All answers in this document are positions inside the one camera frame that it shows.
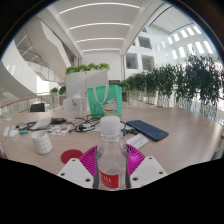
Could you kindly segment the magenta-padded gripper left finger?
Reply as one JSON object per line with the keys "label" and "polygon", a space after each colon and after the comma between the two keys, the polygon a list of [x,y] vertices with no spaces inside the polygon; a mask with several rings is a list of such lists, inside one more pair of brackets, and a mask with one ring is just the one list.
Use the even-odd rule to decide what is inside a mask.
{"label": "magenta-padded gripper left finger", "polygon": [[66,150],[61,155],[64,167],[58,176],[84,188],[98,188],[97,161],[95,158],[96,146],[85,153],[80,150]]}

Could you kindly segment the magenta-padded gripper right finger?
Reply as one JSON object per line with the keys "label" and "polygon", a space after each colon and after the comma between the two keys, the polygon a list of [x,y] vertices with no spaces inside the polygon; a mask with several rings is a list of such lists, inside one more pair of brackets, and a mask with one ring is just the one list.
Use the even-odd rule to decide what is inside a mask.
{"label": "magenta-padded gripper right finger", "polygon": [[126,184],[128,189],[140,188],[167,175],[153,156],[144,156],[138,149],[126,145],[128,150]]}

